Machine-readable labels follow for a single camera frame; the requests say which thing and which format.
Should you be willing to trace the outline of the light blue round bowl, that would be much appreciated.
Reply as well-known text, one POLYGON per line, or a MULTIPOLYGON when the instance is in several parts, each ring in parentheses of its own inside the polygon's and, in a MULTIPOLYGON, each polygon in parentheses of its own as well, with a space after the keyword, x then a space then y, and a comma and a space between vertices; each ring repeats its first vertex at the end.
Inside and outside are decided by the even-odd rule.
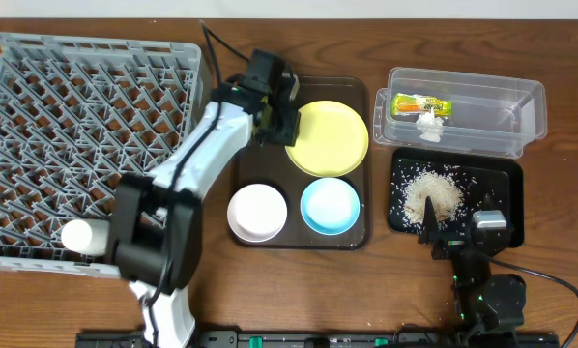
POLYGON ((357 222, 361 202, 356 190, 346 181, 321 178, 303 191, 300 212, 313 231, 336 236, 347 232, 357 222))

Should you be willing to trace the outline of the rice pile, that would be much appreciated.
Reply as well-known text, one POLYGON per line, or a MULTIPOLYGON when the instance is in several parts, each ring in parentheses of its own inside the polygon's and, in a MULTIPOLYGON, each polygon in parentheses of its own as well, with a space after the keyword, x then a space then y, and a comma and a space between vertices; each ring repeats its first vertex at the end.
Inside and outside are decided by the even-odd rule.
POLYGON ((443 172, 433 166, 411 164, 409 169, 393 175, 390 212, 400 217, 397 231, 416 233, 425 217, 425 201, 431 200, 441 227, 460 222, 467 215, 470 189, 477 179, 459 166, 445 165, 443 172))

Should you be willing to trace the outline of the yellow snack wrapper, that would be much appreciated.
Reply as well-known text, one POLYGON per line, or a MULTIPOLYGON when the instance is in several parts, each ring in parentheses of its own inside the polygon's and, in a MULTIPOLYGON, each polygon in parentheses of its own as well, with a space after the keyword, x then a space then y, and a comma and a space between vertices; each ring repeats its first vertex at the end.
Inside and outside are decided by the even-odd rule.
POLYGON ((392 98, 391 115, 412 115, 431 111, 437 117, 450 117, 452 115, 452 102, 418 94, 397 93, 392 98))

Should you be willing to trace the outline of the white tissue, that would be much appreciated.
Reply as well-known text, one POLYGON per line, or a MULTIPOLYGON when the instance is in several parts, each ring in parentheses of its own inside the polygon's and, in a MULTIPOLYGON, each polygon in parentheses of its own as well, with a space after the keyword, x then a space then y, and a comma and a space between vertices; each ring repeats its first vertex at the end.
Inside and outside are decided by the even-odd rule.
POLYGON ((421 131, 421 139, 439 143, 443 134, 443 119, 435 115, 434 109, 420 114, 416 120, 416 127, 421 131))

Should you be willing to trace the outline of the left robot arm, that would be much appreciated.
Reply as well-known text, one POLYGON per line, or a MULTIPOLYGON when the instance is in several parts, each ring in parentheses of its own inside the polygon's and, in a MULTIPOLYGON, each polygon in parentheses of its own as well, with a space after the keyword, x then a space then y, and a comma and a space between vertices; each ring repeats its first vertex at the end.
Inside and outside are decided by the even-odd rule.
POLYGON ((220 82, 200 123, 162 164, 125 174, 114 193, 107 262, 140 301, 152 347, 185 347, 195 320, 188 284, 202 254, 203 201, 226 164, 251 141, 295 144, 300 83, 279 56, 256 49, 246 72, 220 82))

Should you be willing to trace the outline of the white paper cup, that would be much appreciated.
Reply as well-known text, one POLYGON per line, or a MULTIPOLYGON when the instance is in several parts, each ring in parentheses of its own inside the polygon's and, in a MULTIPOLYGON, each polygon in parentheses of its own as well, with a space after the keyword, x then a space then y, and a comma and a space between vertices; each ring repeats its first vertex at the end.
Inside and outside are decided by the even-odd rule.
POLYGON ((61 242, 70 251, 89 256, 104 256, 109 222, 101 219, 75 219, 62 229, 61 242))

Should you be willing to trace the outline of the white round bowl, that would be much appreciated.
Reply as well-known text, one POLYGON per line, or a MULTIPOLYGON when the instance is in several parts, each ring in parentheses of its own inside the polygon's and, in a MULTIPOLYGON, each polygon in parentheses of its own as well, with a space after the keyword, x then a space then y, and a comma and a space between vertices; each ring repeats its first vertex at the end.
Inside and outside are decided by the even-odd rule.
POLYGON ((240 188, 230 199, 227 221, 242 241, 262 243, 275 237, 288 217, 287 203, 272 186, 252 184, 240 188))

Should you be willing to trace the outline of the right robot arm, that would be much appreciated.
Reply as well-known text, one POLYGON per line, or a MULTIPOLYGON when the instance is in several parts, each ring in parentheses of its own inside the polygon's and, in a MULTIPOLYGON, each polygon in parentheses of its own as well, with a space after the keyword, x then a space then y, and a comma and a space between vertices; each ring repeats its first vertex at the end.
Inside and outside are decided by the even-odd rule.
POLYGON ((425 199, 419 242, 432 245, 434 260, 448 260, 453 271, 454 307, 461 318, 452 335, 458 347, 519 347, 516 329, 524 324, 525 280, 493 274, 493 257, 510 245, 512 231, 500 210, 487 200, 465 227, 445 232, 433 202, 425 199))

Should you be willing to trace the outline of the yellow round plate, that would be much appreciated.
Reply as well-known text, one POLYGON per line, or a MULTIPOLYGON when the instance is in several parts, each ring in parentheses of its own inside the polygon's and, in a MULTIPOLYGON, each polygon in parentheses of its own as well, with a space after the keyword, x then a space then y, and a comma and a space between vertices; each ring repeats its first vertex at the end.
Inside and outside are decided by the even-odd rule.
POLYGON ((300 170, 316 177, 339 177, 361 164, 369 136, 357 111, 338 101, 313 101, 299 112, 298 137, 285 151, 300 170))

